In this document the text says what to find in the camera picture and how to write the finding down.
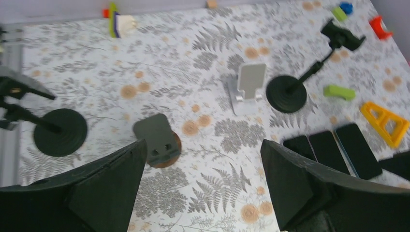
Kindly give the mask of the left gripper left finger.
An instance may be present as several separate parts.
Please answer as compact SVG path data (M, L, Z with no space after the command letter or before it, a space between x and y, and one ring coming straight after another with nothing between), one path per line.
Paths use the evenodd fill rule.
M146 157L140 140L30 185L2 187L1 231L127 231Z

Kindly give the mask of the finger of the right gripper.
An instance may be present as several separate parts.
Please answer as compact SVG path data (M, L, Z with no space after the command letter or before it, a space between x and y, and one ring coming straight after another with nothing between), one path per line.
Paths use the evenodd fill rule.
M382 169L410 180L410 151L394 154L391 158L378 161Z

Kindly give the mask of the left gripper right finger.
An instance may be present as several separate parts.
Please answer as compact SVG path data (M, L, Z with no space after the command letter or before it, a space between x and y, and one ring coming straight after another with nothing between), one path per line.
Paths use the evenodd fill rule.
M278 227L289 232L407 232L410 191L362 180L263 140Z

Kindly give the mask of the purple-edged black phone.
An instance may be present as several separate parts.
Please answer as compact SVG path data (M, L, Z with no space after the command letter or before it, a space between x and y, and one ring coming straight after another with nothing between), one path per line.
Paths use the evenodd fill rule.
M309 136L309 142L317 162L350 175L349 169L330 131L322 131Z

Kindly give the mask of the black tripod stand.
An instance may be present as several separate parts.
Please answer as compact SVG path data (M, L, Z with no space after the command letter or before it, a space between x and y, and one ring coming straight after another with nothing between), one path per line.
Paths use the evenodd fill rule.
M315 61L312 66L300 77L280 75L268 83L266 87L266 98L269 104L282 113L295 113L307 102L307 91L304 82L322 69L325 62L336 50L345 47L350 51L357 50L366 40L366 36L355 36L350 30L334 24L332 19L322 27L321 34L329 39L331 51L322 60Z
M8 67L0 68L0 106L5 114L0 127L12 131L18 121L35 124L33 139L36 147L52 157L64 157L77 151L85 142L88 126L85 118L77 111L60 108L38 117L30 110L16 104L7 103L5 97L22 99L32 93L50 100L56 96L35 79L18 73Z

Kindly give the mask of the wooden-base grey phone stand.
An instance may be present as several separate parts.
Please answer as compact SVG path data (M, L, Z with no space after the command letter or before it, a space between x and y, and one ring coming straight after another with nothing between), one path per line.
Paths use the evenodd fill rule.
M164 114L155 114L133 124L136 138L147 144L147 164L153 168L173 165L182 151L179 136L171 129Z

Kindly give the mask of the teal phone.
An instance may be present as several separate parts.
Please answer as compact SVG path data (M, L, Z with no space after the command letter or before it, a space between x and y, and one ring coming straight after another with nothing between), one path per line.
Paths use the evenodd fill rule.
M341 126L335 129L335 133L358 178L370 180L382 174L382 168L357 124Z

